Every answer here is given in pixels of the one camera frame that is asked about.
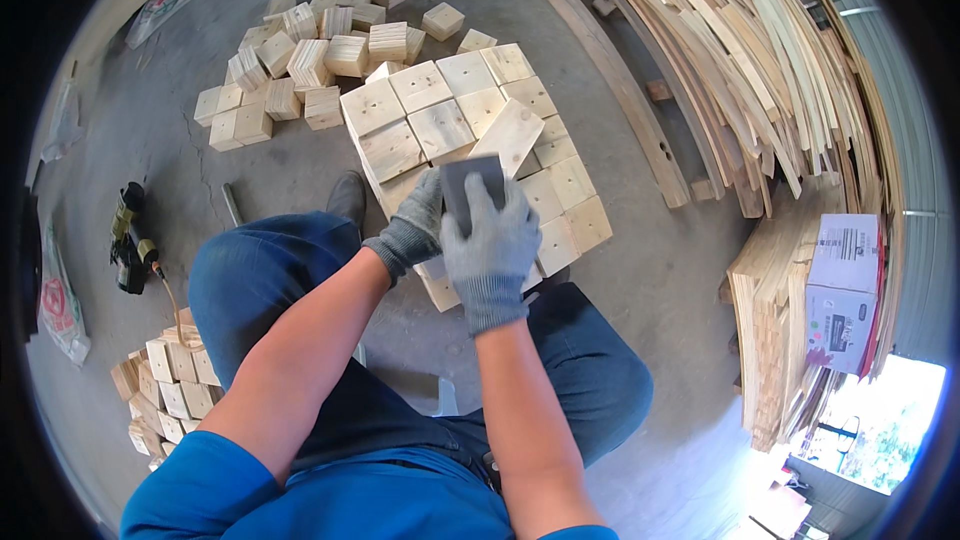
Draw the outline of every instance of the work glove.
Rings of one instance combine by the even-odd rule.
[[[521,287],[537,258],[543,235],[540,217],[530,209],[521,186],[504,180],[506,204],[497,210],[478,173],[463,188],[473,231],[464,238],[451,213],[443,216],[439,242],[446,274],[460,295],[471,336],[524,319]]]
[[[429,168],[390,217],[387,227],[378,236],[364,240],[363,246],[375,252],[390,271],[390,288],[406,270],[440,254],[443,203],[440,171]]]

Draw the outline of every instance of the corrugated metal wall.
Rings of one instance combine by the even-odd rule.
[[[880,517],[890,497],[838,474],[790,455],[786,466],[798,472],[799,480],[810,485],[798,490],[813,506],[806,522],[830,534],[830,540],[843,540]]]
[[[954,316],[954,207],[941,137],[899,37],[876,0],[838,0],[870,62],[899,155],[905,204],[903,288],[894,354],[945,366]]]

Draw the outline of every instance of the person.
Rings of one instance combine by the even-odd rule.
[[[326,212],[202,246],[189,302],[226,393],[133,493],[121,538],[617,538],[584,468],[640,426],[652,378],[573,283],[524,304],[541,232],[504,188],[498,210],[466,177],[464,237],[429,169],[361,242],[364,181],[348,172]],[[384,294],[441,249],[483,407],[431,418],[352,354]]]

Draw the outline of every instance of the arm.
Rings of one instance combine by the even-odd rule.
[[[486,435],[510,524],[521,540],[602,526],[584,486],[580,450],[526,325],[521,287],[540,248],[539,218],[511,180],[499,211],[478,175],[468,175],[464,189],[473,232],[464,238],[447,214],[440,242],[476,342]]]
[[[390,224],[250,349],[198,430],[235,442],[282,483],[380,299],[407,269],[440,253],[441,204],[440,176],[429,169]]]

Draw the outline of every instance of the leg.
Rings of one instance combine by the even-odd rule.
[[[283,312],[359,248],[353,222],[319,211],[249,223],[200,248],[190,275],[190,306],[225,389],[248,351]],[[402,446],[459,448],[446,428],[414,411],[351,359],[323,403],[293,471]]]
[[[573,283],[537,298],[527,323],[583,465],[590,466],[629,438],[650,411],[650,371]],[[471,450],[490,450],[483,409],[448,422],[470,438]]]

